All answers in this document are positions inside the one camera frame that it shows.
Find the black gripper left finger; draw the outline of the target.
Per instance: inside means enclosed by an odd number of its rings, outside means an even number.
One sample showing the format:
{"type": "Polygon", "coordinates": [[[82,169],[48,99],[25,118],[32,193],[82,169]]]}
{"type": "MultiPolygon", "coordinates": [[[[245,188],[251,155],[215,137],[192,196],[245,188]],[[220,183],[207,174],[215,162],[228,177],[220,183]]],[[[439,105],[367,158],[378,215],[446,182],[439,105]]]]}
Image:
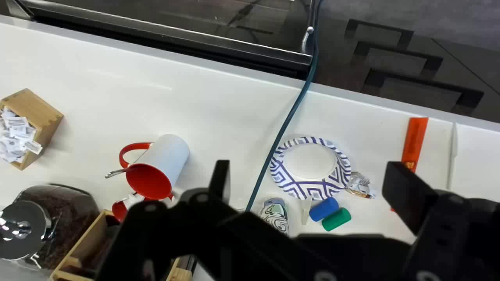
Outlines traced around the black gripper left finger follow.
{"type": "Polygon", "coordinates": [[[160,281],[170,261],[193,257],[217,281],[234,277],[234,252],[223,224],[235,211],[223,199],[229,162],[218,160],[209,185],[185,191],[173,208],[159,202],[134,205],[120,226],[95,281],[160,281]]]}

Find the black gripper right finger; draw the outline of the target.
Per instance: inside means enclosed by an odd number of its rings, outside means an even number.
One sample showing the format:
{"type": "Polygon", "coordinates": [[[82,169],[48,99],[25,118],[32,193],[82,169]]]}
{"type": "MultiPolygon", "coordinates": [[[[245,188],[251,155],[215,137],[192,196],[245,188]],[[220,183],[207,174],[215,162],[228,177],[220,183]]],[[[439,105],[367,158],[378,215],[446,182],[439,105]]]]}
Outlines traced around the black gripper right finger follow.
{"type": "Polygon", "coordinates": [[[432,190],[390,162],[382,197],[415,236],[403,281],[500,281],[500,204],[432,190]]]}

